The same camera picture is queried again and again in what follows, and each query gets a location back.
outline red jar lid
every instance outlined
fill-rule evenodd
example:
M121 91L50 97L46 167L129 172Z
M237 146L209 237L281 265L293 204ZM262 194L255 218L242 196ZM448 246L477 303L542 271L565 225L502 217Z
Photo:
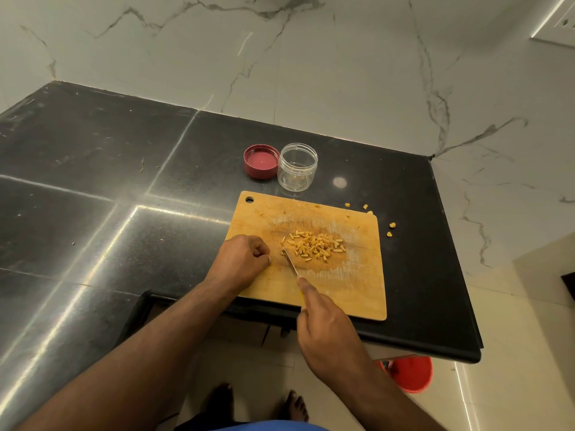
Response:
M258 180L268 180L278 173L279 151L273 146L257 144L244 151L244 170Z

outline plastic jar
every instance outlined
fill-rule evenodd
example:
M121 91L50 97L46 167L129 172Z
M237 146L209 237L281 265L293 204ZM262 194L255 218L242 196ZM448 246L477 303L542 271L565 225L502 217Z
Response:
M305 144L289 144L279 154L278 181L291 192L301 192L312 184L317 169L317 153Z

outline power socket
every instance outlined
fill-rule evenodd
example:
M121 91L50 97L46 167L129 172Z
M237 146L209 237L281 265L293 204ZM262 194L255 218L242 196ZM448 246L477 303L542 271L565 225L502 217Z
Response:
M560 0L531 38L575 47L575 0Z

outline cutting board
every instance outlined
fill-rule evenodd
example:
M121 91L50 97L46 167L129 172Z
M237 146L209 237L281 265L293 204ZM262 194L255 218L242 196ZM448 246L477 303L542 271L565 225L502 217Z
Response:
M323 259L306 262L295 256L290 245L281 244L283 237L290 239L289 233L296 230L343 239L347 254L333 254L328 262ZM346 314L378 321L387 317L379 230L374 215L243 191L226 239L237 234L260 236L271 249L270 266L241 297L303 304L288 262L280 254L288 248L299 275L331 297Z

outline granite countertop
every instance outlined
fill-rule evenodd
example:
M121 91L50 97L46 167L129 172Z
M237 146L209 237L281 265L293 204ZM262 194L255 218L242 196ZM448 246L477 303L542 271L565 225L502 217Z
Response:
M362 338L478 362L427 157L53 82L0 116L0 427L111 350L142 293L181 297L202 281L242 190L291 196L242 160L249 145L291 142L319 155L298 199L369 203L378 218L388 318L354 319ZM298 311L248 299L229 310L267 323Z

